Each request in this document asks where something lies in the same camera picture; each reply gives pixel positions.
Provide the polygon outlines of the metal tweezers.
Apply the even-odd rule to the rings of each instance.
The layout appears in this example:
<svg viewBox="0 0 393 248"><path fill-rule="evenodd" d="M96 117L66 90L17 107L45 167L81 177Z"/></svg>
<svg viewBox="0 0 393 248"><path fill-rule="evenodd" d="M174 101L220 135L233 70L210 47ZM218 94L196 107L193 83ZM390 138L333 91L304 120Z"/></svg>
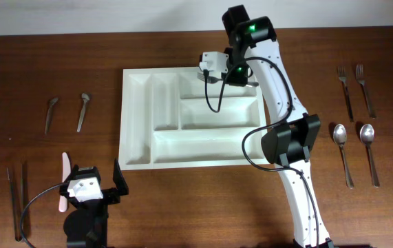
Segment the metal tweezers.
<svg viewBox="0 0 393 248"><path fill-rule="evenodd" d="M19 230L20 215L24 204L24 184L25 184L25 163L21 163L20 170L20 187L16 189L14 169L7 168L8 183L10 186L11 205L12 205L12 217L14 227L14 239L16 242L21 242L22 237Z"/></svg>

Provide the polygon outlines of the left small metal teaspoon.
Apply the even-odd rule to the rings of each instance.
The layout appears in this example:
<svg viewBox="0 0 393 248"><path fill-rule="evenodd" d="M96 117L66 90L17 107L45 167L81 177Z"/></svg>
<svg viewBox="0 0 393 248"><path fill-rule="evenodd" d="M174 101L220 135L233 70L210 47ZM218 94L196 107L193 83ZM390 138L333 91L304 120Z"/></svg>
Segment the left small metal teaspoon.
<svg viewBox="0 0 393 248"><path fill-rule="evenodd" d="M47 109L47 115L46 115L46 120L45 120L45 134L48 134L48 132L50 130L50 125L52 122L53 107L58 102L58 100L59 100L59 97L54 97L53 99L49 100L49 102L48 102L48 109Z"/></svg>

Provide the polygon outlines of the small metal teaspoon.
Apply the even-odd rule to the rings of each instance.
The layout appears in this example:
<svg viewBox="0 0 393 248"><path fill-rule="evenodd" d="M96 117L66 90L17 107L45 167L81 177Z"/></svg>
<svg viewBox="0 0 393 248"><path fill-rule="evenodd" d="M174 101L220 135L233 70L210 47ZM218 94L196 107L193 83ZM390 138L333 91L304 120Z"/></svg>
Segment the small metal teaspoon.
<svg viewBox="0 0 393 248"><path fill-rule="evenodd" d="M50 125L52 122L53 107L58 102L58 100L59 100L59 97L54 97L53 99L49 100L49 102L48 102L48 109L47 109L47 115L46 115L46 120L45 120L45 134L48 134L48 132L50 130Z"/></svg>
<svg viewBox="0 0 393 248"><path fill-rule="evenodd" d="M91 94L89 93L82 93L81 94L81 98L83 100L83 106L80 112L80 116L79 116L79 120L78 120L78 125L77 125L77 132L81 131L82 125L83 125L83 121L85 118L85 113L86 113L86 109L87 109L87 104L88 102L91 100Z"/></svg>

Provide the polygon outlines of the right small metal teaspoon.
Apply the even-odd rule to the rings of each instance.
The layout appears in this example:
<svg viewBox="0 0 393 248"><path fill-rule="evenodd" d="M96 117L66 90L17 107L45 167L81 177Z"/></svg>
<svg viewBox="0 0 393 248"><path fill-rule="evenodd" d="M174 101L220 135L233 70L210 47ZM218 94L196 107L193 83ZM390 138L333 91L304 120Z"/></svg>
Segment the right small metal teaspoon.
<svg viewBox="0 0 393 248"><path fill-rule="evenodd" d="M81 131L82 125L83 125L83 121L85 118L85 113L86 113L86 109L87 109L87 104L88 102L91 100L91 94L89 93L82 93L81 94L81 98L83 100L83 106L80 112L80 116L79 116L79 120L78 120L78 125L77 125L77 132Z"/></svg>

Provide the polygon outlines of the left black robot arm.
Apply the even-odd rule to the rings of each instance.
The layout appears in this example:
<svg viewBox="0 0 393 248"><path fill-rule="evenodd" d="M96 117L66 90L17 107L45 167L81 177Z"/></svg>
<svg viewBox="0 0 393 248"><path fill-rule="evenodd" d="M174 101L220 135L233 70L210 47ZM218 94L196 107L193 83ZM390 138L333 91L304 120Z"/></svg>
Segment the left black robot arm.
<svg viewBox="0 0 393 248"><path fill-rule="evenodd" d="M108 207L119 204L120 197L129 193L117 159L112 179L115 186L102 189L97 167L76 165L63 181L59 194L75 207L63 224L68 247L107 246Z"/></svg>

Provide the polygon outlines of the metal tablespoon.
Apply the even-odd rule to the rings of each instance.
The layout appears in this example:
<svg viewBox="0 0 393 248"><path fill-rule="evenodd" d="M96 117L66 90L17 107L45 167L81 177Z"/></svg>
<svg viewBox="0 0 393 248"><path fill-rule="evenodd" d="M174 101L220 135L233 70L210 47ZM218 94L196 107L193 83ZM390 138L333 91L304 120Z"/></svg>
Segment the metal tablespoon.
<svg viewBox="0 0 393 248"><path fill-rule="evenodd" d="M350 174L350 169L348 167L348 162L346 159L346 154L344 150L344 145L347 141L347 132L345 127L342 124L337 124L334 127L333 133L332 133L332 139L333 141L339 146L339 150L341 152L341 157L343 161L343 167L345 171L345 177L346 177L346 185L348 188L353 189L354 188L354 183Z"/></svg>
<svg viewBox="0 0 393 248"><path fill-rule="evenodd" d="M374 157L371 150L371 145L374 141L374 128L371 124L364 124L360 130L360 140L365 145L368 153L368 160L370 164L370 172L372 178L372 184L375 187L380 187L379 177L374 164Z"/></svg>

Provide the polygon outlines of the white plastic cutlery tray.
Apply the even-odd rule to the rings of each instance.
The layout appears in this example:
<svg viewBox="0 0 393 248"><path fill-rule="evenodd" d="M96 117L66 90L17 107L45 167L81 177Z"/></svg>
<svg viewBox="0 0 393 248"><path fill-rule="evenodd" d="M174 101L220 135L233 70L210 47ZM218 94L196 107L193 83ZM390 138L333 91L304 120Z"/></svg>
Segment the white plastic cutlery tray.
<svg viewBox="0 0 393 248"><path fill-rule="evenodd" d="M122 170L245 165L242 140L265 125L258 87L206 87L197 67L125 69Z"/></svg>

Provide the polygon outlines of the metal fork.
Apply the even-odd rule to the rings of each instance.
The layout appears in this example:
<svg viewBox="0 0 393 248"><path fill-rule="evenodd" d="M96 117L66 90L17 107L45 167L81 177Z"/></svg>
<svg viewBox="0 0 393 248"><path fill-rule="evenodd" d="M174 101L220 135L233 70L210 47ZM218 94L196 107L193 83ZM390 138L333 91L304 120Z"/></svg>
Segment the metal fork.
<svg viewBox="0 0 393 248"><path fill-rule="evenodd" d="M365 82L364 72L363 72L363 64L356 64L355 76L357 82L361 85L363 94L365 97L365 102L367 105L368 113L370 118L376 118L376 112L374 111L372 101L370 99L369 91Z"/></svg>
<svg viewBox="0 0 393 248"><path fill-rule="evenodd" d="M205 75L203 75L203 73L201 73L201 72L197 73L197 78L200 79L201 81L206 81L207 83L210 83L210 84L214 84L219 81L222 81L222 79L214 77L214 76L208 76L207 78L205 78ZM255 81L248 81L246 83L246 86L247 87L258 87L259 83L255 82Z"/></svg>
<svg viewBox="0 0 393 248"><path fill-rule="evenodd" d="M348 116L349 116L350 122L353 122L354 116L353 116L352 106L351 106L351 102L350 102L350 96L349 96L349 92L348 92L346 69L342 66L339 66L337 68L337 73L338 73L339 80L342 83L343 92L345 95L346 107L347 107L347 111L348 111Z"/></svg>

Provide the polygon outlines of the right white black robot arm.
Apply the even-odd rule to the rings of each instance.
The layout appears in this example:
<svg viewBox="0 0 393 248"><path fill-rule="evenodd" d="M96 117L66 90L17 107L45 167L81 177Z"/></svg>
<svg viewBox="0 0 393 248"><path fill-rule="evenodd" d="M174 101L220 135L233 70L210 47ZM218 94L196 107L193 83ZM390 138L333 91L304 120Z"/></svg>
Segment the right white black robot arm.
<svg viewBox="0 0 393 248"><path fill-rule="evenodd" d="M333 247L317 204L311 179L311 151L321 127L297 99L284 69L275 29L268 17L251 19L243 5L222 16L229 47L227 83L245 85L252 72L266 102L270 124L258 127L269 172L279 174L294 223L296 247Z"/></svg>

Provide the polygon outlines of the white plastic knife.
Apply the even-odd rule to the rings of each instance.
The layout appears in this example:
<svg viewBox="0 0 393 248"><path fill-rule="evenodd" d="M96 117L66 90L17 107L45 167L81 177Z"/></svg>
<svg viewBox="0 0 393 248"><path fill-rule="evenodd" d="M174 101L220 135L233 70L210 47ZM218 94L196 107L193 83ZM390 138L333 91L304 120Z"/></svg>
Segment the white plastic knife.
<svg viewBox="0 0 393 248"><path fill-rule="evenodd" d="M70 159L69 156L66 152L62 153L62 181L64 182L65 179L69 176L71 172L71 164L70 164ZM67 199L64 196L60 196L59 198L59 211L60 212L65 212L67 211L68 205L67 205Z"/></svg>

